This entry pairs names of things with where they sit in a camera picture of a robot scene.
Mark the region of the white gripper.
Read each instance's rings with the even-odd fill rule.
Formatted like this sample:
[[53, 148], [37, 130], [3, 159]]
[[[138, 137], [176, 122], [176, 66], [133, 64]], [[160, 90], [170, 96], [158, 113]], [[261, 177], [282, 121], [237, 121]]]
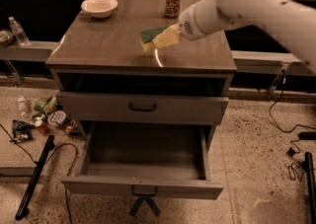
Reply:
[[227, 17], [217, 8], [215, 0], [200, 0], [184, 10], [174, 24], [159, 34], [152, 43], [155, 48], [177, 44], [181, 35], [188, 40], [198, 40], [227, 28]]

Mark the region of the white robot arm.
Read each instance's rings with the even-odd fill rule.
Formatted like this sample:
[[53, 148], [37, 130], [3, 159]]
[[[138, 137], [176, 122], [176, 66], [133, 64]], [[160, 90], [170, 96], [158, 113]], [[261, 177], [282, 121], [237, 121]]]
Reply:
[[316, 10], [292, 0], [200, 0], [153, 44], [162, 48], [183, 37], [198, 40], [249, 25], [264, 31], [316, 73]]

